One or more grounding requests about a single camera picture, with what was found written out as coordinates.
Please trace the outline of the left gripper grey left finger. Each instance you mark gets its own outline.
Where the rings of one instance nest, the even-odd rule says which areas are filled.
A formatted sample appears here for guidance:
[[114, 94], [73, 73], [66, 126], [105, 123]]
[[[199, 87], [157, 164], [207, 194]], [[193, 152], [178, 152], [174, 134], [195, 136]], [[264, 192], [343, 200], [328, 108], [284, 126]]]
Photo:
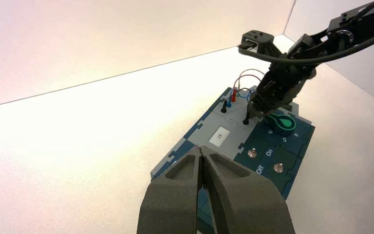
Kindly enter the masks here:
[[139, 211], [137, 233], [197, 232], [202, 165], [201, 149], [194, 147], [149, 184]]

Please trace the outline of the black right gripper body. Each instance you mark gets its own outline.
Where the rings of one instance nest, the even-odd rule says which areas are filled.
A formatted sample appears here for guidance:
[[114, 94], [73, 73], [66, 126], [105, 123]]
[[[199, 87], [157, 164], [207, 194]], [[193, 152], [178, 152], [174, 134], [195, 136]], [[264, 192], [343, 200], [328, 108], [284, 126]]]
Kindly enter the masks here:
[[273, 110], [290, 103], [305, 82], [316, 76], [317, 65], [271, 63], [254, 93], [254, 106], [262, 111]]

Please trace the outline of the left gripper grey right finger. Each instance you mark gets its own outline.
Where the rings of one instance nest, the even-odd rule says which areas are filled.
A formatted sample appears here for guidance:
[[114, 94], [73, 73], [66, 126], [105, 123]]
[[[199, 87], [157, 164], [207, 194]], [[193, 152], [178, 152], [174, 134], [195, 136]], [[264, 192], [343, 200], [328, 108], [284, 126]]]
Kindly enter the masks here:
[[271, 180], [206, 146], [202, 157], [215, 233], [295, 233], [288, 206]]

